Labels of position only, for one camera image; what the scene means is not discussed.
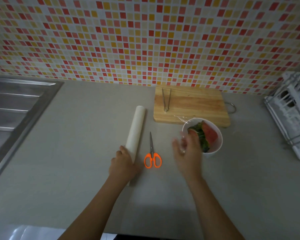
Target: white bowl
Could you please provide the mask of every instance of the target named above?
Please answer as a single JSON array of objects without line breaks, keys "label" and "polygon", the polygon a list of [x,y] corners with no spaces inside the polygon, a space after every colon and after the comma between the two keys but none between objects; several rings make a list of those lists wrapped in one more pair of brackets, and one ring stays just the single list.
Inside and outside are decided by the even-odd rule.
[{"label": "white bowl", "polygon": [[192,118],[191,120],[188,120],[187,122],[185,122],[185,124],[182,127],[182,132],[183,133],[188,133],[188,128],[191,126],[194,126],[196,124],[198,124],[199,122],[204,121],[205,123],[208,124],[208,126],[210,126],[217,134],[218,134],[218,139],[210,146],[210,149],[208,152],[204,153],[203,155],[208,158],[211,157],[212,155],[216,154],[217,151],[219,151],[219,149],[222,146],[223,143],[223,138],[222,138],[222,134],[220,132],[220,129],[211,121],[205,120],[203,118]]}]

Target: sink basin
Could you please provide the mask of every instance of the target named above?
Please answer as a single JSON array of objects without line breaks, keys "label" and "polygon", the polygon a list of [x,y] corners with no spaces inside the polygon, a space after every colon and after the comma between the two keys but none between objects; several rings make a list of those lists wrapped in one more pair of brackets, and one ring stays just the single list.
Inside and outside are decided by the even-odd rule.
[{"label": "sink basin", "polygon": [[62,85],[0,77],[0,172]]}]

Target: dish rack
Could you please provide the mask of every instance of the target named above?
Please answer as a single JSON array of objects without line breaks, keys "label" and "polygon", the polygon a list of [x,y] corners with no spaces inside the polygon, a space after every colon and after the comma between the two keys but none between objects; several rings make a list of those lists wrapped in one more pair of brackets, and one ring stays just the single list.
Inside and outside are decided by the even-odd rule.
[{"label": "dish rack", "polygon": [[264,98],[287,143],[300,159],[300,72],[285,72],[283,83]]}]

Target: wooden cutting board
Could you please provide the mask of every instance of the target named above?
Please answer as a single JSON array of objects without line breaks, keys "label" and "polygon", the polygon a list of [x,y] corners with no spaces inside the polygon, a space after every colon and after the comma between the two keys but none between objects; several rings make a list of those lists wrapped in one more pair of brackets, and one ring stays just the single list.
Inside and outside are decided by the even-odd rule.
[{"label": "wooden cutting board", "polygon": [[[162,88],[166,106],[168,106],[171,88],[170,106],[167,112],[164,112]],[[178,117],[184,117],[182,119],[185,121],[193,117],[204,118],[218,127],[227,128],[230,126],[230,118],[219,90],[157,85],[155,88],[153,119],[159,123],[183,125],[184,122]]]}]

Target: orange scissors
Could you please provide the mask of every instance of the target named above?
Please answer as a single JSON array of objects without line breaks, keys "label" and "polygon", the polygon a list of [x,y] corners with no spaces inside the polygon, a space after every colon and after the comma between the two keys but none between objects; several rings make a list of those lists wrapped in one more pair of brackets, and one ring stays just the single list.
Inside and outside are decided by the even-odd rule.
[{"label": "orange scissors", "polygon": [[[147,164],[146,164],[146,159],[147,158],[150,158],[150,167],[148,167]],[[160,160],[160,165],[159,166],[156,165],[156,158],[159,158],[159,160]],[[153,162],[153,164],[154,164],[154,166],[156,168],[160,168],[161,167],[162,159],[159,156],[159,154],[156,153],[155,150],[153,149],[152,135],[151,135],[151,132],[150,132],[150,153],[148,153],[145,156],[145,158],[144,158],[144,165],[145,165],[145,167],[146,168],[151,168],[152,167],[152,162]]]}]

